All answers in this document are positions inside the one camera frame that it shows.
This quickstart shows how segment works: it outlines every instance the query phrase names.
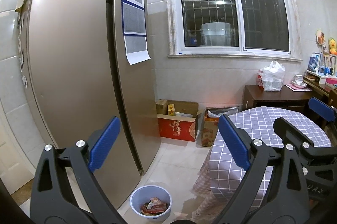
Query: wooden desk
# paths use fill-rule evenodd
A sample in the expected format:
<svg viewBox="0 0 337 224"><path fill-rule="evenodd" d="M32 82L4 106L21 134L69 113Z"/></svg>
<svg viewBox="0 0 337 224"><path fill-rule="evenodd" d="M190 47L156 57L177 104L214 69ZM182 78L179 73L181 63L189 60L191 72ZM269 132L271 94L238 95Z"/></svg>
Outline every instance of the wooden desk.
<svg viewBox="0 0 337 224"><path fill-rule="evenodd" d="M329 97L329 93L331 91L331 87L325 85L325 84L319 84L318 82L308 81L304 79L304 82L317 93Z"/></svg>
<svg viewBox="0 0 337 224"><path fill-rule="evenodd" d="M243 94L242 110L259 106L270 106L304 114L304 108L308 100L316 96L317 94L313 91L295 92L287 86L282 86L281 91L268 92L263 91L257 85L246 85Z"/></svg>

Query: blue gripper pad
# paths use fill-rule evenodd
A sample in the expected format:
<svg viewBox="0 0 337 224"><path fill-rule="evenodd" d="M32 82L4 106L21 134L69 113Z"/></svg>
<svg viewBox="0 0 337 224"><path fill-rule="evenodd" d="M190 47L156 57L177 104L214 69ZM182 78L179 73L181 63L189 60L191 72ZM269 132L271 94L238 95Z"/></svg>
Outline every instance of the blue gripper pad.
<svg viewBox="0 0 337 224"><path fill-rule="evenodd" d="M247 171L250 167L248 149L233 126L224 115L220 116L218 123L219 132L230 150L236 165Z"/></svg>
<svg viewBox="0 0 337 224"><path fill-rule="evenodd" d="M311 110L319 114L327 122L335 121L335 110L326 105L324 102L316 98L311 98L308 102L308 105Z"/></svg>
<svg viewBox="0 0 337 224"><path fill-rule="evenodd" d="M120 129L121 122L116 117L105 127L104 132L90 150L88 168L91 172L102 167L104 160L107 158L112 145L118 137Z"/></svg>

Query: trash can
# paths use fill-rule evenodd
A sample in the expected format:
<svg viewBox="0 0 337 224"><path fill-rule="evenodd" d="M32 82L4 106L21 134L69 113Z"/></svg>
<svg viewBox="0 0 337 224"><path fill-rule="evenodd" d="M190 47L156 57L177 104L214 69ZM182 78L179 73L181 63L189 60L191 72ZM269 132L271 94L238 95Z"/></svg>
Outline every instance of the trash can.
<svg viewBox="0 0 337 224"><path fill-rule="evenodd" d="M150 201L150 198L157 197L161 201L167 203L167 210L164 213L161 213L157 216L145 216L140 212L141 206L144 205L144 203L147 203ZM140 187L131 194L130 196L130 206L133 209L133 211L140 215L141 217L147 218L149 221L153 222L161 222L166 220L171 213L171 206L172 206L172 197L170 193L164 189L163 187L156 186L156 185L145 185L143 187Z"/></svg>

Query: yellow package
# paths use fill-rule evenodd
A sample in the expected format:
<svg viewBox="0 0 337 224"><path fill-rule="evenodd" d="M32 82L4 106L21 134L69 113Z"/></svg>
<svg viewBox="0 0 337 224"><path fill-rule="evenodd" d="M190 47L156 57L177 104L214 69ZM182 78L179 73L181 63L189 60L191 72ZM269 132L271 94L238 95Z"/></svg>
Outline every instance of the yellow package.
<svg viewBox="0 0 337 224"><path fill-rule="evenodd" d="M174 109L174 105L167 105L167 114L169 116L175 116L176 110Z"/></svg>

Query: yellow duck toy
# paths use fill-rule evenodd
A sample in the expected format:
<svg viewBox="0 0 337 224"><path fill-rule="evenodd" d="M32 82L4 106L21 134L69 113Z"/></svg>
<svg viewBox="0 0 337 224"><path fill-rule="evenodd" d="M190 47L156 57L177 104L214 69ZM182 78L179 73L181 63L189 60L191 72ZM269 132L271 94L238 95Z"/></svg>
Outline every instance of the yellow duck toy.
<svg viewBox="0 0 337 224"><path fill-rule="evenodd" d="M337 55L337 45L333 38L329 39L330 54Z"/></svg>

